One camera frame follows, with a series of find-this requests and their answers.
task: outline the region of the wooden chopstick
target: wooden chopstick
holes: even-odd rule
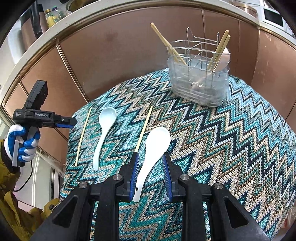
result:
[[[216,63],[216,58],[218,56],[218,53],[221,51],[221,48],[223,47],[223,44],[224,44],[228,34],[229,34],[229,30],[227,29],[225,31],[225,33],[223,34],[223,36],[222,36],[222,38],[221,38],[221,40],[220,40],[220,42],[219,42],[219,44],[218,44],[218,46],[217,46],[217,48],[215,50],[215,54],[213,54],[213,57],[211,58],[211,60],[209,62],[209,65],[207,66],[207,70],[211,69],[214,62]]]
[[[223,53],[224,49],[226,48],[226,46],[227,46],[229,40],[230,40],[230,35],[227,35],[227,37],[226,37],[226,39],[225,39],[225,42],[224,42],[222,48],[220,49],[217,58],[215,59],[215,65],[213,66],[212,71],[215,71],[215,69],[216,69],[216,67],[217,67],[217,65],[218,65],[218,63],[219,63],[219,60],[220,60],[220,58],[221,58],[221,56],[222,56],[222,53]]]
[[[149,118],[150,118],[151,112],[152,112],[152,106],[150,107],[149,112],[148,112],[148,115],[147,115],[147,117],[146,117],[146,120],[145,120],[145,123],[144,123],[143,129],[142,129],[142,132],[141,132],[141,134],[140,134],[140,137],[139,137],[139,140],[138,140],[137,146],[136,146],[136,148],[135,148],[135,152],[138,152],[138,150],[139,150],[139,148],[140,148],[140,144],[141,144],[141,141],[142,141],[143,135],[144,135],[144,133],[145,133],[146,126],[147,126],[147,124],[148,124],[148,121],[149,121]]]
[[[83,139],[84,132],[85,132],[85,129],[86,129],[86,126],[87,126],[87,122],[89,121],[89,116],[91,115],[91,109],[92,108],[90,107],[89,113],[87,114],[87,118],[86,118],[85,123],[84,123],[84,127],[83,127],[83,130],[82,130],[82,133],[81,133],[81,137],[80,137],[80,140],[79,140],[77,154],[76,154],[75,166],[78,165],[78,158],[79,158],[79,152],[80,152],[80,148],[81,148],[81,144],[82,144],[82,139]]]
[[[160,40],[163,42],[163,44],[172,51],[174,56],[174,60],[179,62],[179,60],[177,59],[177,57],[181,60],[181,62],[185,65],[186,62],[184,61],[184,59],[179,55],[179,53],[177,52],[177,50],[170,44],[170,42],[168,40],[165,39],[164,36],[162,36],[162,34],[159,32],[159,30],[157,29],[157,27],[155,26],[154,23],[150,24],[151,28],[154,30],[154,32],[158,35],[158,37],[160,38]]]

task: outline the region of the hand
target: hand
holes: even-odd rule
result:
[[[13,156],[13,149],[15,145],[15,138],[17,136],[21,136],[20,143],[24,144],[22,148],[18,151],[18,161],[21,162],[29,162],[34,159],[36,153],[36,147],[38,145],[40,139],[40,132],[37,129],[36,133],[34,134],[33,138],[26,140],[24,142],[22,136],[25,135],[26,129],[21,125],[13,125],[9,128],[9,132],[7,134],[6,139],[4,140],[4,147],[8,157],[12,160]]]

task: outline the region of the cabinet door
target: cabinet door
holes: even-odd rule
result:
[[[258,58],[251,87],[284,119],[296,100],[295,59],[295,49],[260,30]]]

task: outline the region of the countertop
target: countertop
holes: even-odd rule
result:
[[[224,2],[222,0],[191,0],[194,2],[204,3],[213,5],[215,7],[223,8],[228,11],[231,11],[237,15],[240,15],[249,21],[255,23],[259,27],[263,27],[265,29],[270,30],[271,32],[274,32],[277,35],[280,35],[287,39],[290,43],[296,45],[296,39],[294,39],[289,34],[285,33],[284,31],[269,25],[267,23],[261,22],[258,19],[254,18],[253,16],[249,15],[248,13],[244,12],[240,8],[237,8],[234,5],[231,5],[227,2]],[[48,43],[51,39],[53,39],[58,33],[63,31],[64,29],[68,28],[69,26],[79,22],[82,19],[85,19],[91,15],[94,15],[96,13],[99,13],[105,9],[112,8],[118,5],[123,5],[126,3],[133,3],[133,2],[139,2],[139,0],[100,0],[97,2],[94,2],[92,4],[89,4],[81,9],[78,9],[77,11],[71,13],[66,18],[62,19],[55,25],[53,25],[49,30],[47,30],[41,37],[39,37],[24,53],[24,55],[20,58],[18,63],[14,66],[11,74],[9,75],[6,83],[2,87],[0,91],[0,101],[2,102],[5,94],[7,93],[9,87],[13,83],[13,81],[16,79],[22,68],[27,64],[27,62],[38,52],[40,48],[42,48],[46,43]]]

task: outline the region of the spoon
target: spoon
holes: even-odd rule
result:
[[[154,128],[146,140],[146,153],[143,166],[139,172],[134,202],[139,202],[145,180],[156,162],[163,156],[170,145],[170,133],[164,127]]]
[[[96,146],[96,149],[94,151],[93,168],[95,171],[99,169],[99,157],[100,157],[101,148],[109,130],[111,129],[111,127],[116,121],[116,117],[117,117],[116,110],[112,107],[107,107],[103,109],[99,115],[99,123],[102,128],[102,134]]]

